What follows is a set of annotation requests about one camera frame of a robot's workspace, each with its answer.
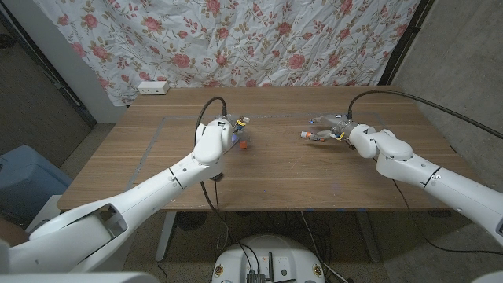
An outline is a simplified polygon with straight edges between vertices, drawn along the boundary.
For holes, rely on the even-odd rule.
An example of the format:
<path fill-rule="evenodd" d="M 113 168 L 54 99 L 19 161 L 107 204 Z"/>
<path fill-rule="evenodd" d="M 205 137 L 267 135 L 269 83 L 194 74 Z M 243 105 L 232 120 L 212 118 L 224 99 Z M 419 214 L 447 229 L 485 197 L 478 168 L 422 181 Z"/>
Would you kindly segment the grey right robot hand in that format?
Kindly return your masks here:
<path fill-rule="evenodd" d="M 352 130 L 358 125 L 356 122 L 347 118 L 347 115 L 330 114 L 313 118 L 311 123 L 319 123 L 326 126 L 328 130 L 321 130 L 317 133 L 306 133 L 306 138 L 311 141 L 324 142 L 329 138 L 338 141 L 345 141 L 349 138 Z"/>

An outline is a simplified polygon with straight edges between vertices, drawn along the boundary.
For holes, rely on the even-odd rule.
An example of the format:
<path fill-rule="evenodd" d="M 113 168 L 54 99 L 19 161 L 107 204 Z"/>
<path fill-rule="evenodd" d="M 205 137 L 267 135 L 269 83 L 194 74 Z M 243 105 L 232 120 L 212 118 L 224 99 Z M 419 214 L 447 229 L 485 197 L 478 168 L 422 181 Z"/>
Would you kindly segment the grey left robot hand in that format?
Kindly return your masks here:
<path fill-rule="evenodd" d="M 250 123 L 250 118 L 247 116 L 228 115 L 227 120 L 231 123 L 233 135 L 231 138 L 231 146 L 234 147 L 238 142 L 241 142 L 244 137 L 245 127 Z"/>

